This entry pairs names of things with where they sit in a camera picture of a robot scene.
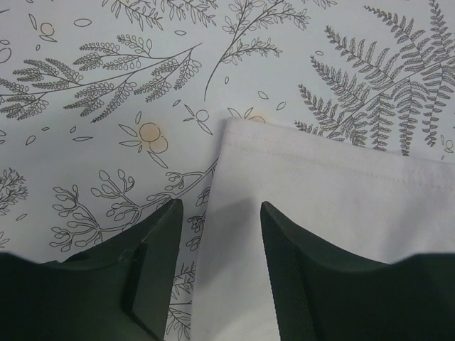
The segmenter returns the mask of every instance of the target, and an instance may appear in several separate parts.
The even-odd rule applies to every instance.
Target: patterned tablecloth
[[[189,340],[226,118],[454,162],[451,0],[338,2],[3,0],[1,250],[64,260],[181,198]]]

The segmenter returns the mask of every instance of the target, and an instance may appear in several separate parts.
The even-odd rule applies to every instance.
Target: white cloth
[[[455,250],[455,165],[240,119],[225,131],[198,256],[197,341],[279,341],[259,209],[370,259]]]

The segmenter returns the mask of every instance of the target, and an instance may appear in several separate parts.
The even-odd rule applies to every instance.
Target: folded cloth
[[[280,340],[263,201],[342,249],[392,263],[455,250],[454,180],[452,164],[231,119],[198,255],[192,340]]]

